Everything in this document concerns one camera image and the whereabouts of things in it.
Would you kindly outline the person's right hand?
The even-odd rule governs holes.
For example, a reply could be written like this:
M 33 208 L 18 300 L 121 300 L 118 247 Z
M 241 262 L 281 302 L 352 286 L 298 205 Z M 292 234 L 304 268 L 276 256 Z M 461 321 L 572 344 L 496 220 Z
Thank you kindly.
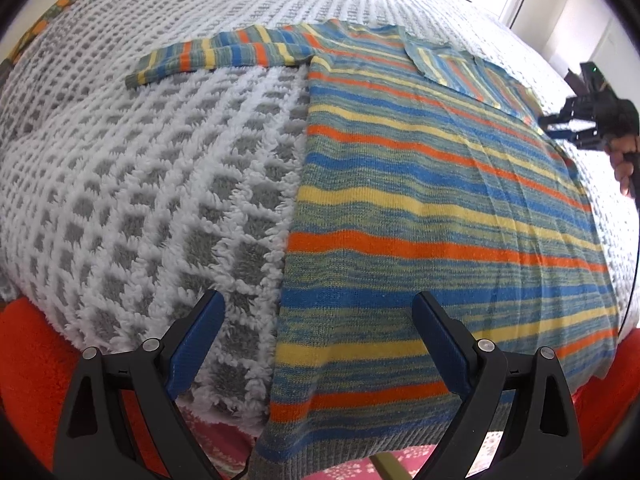
M 627 154 L 636 154 L 639 151 L 639 137 L 626 134 L 619 138 L 613 138 L 605 145 L 605 153 L 610 158 L 610 164 L 614 171 L 614 178 L 620 185 L 623 196 L 632 195 L 631 177 L 634 174 L 634 164 L 625 159 Z

